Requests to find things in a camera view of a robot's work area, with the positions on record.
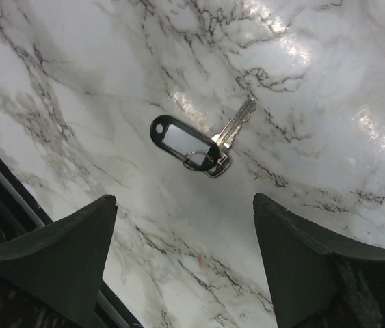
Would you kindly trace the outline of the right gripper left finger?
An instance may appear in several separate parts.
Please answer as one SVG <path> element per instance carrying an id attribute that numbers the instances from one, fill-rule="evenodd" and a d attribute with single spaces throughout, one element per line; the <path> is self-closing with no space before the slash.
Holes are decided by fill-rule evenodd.
<path id="1" fill-rule="evenodd" d="M 104 195 L 0 244 L 0 327 L 90 327 L 116 213 Z"/>

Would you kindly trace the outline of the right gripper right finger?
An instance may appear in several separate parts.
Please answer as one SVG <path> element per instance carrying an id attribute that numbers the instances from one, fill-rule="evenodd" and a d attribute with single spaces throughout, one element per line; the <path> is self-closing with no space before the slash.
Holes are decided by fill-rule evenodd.
<path id="1" fill-rule="evenodd" d="M 337 234 L 263 194 L 254 225 L 279 327 L 385 327 L 385 249 Z"/>

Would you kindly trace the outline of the black key tag with key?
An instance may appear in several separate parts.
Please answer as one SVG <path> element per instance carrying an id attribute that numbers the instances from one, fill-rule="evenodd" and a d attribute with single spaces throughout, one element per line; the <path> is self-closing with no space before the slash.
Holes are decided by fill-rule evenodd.
<path id="1" fill-rule="evenodd" d="M 255 100 L 247 99 L 227 125 L 213 137 L 170 115 L 160 115 L 150 125 L 150 138 L 158 148 L 178 159 L 186 169 L 217 178 L 230 167 L 232 159 L 229 151 L 243 124 L 255 110 Z"/>

